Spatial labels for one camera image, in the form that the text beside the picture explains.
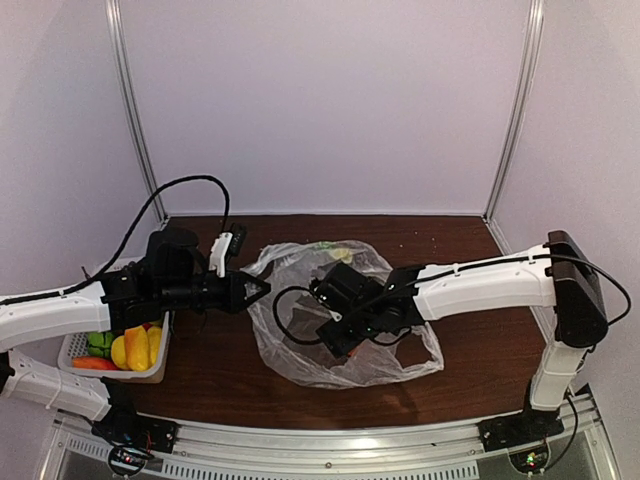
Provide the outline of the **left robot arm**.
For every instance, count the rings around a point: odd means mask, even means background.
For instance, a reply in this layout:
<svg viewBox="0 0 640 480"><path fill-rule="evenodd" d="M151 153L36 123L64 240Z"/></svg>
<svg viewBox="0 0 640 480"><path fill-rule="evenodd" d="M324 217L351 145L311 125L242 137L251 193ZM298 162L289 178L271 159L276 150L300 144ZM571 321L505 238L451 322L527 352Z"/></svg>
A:
<svg viewBox="0 0 640 480"><path fill-rule="evenodd" d="M265 281L227 267L244 237L243 230L223 232L204 255L194 232L167 228L150 235L141 259L119 270L104 265L75 286L2 298L2 396L102 422L121 443L137 442L144 424L124 385L39 362L23 354L21 346L81 333L125 331L171 312L243 312L271 290Z"/></svg>

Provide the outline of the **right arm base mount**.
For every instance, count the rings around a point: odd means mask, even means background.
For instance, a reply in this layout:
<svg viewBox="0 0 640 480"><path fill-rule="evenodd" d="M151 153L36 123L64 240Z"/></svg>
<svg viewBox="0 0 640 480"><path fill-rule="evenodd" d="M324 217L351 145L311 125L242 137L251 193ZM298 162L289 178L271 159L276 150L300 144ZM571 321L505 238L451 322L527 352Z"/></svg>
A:
<svg viewBox="0 0 640 480"><path fill-rule="evenodd" d="M510 449L563 433L559 412L536 410L526 402L519 413L480 421L477 428L484 451Z"/></svg>

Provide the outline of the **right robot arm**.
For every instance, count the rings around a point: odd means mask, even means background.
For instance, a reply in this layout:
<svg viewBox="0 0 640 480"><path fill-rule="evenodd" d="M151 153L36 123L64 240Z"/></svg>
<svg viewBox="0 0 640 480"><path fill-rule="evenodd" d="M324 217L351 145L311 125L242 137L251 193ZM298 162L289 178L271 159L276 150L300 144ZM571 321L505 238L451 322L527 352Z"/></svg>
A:
<svg viewBox="0 0 640 480"><path fill-rule="evenodd" d="M609 331L600 276L567 232L552 231L545 243L519 253L399 267L385 280L340 261L309 288L331 313L316 333L337 358L380 335L399 336L459 315L551 310L555 331L512 423L517 438L530 442L557 418L586 352Z"/></svg>

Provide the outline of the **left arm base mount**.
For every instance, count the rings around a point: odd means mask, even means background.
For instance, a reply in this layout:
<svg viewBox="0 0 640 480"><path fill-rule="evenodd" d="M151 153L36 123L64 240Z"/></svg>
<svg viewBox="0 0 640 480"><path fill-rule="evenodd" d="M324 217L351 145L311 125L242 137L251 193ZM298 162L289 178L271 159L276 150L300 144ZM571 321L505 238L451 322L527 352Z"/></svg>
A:
<svg viewBox="0 0 640 480"><path fill-rule="evenodd" d="M108 410L101 420L93 420L92 432L107 442L150 452L170 454L174 450L178 424L140 414L126 386L102 377L108 393Z"/></svg>

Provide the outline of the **clear plastic bag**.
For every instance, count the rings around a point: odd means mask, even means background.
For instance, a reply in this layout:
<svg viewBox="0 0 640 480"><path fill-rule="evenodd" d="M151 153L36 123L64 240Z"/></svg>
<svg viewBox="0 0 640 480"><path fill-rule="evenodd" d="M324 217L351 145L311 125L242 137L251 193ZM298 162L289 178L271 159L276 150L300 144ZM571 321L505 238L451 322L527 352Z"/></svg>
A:
<svg viewBox="0 0 640 480"><path fill-rule="evenodd" d="M248 309L261 360L297 385L366 388L444 368L410 299L380 297L406 281L365 242L268 245L243 270L271 287Z"/></svg>

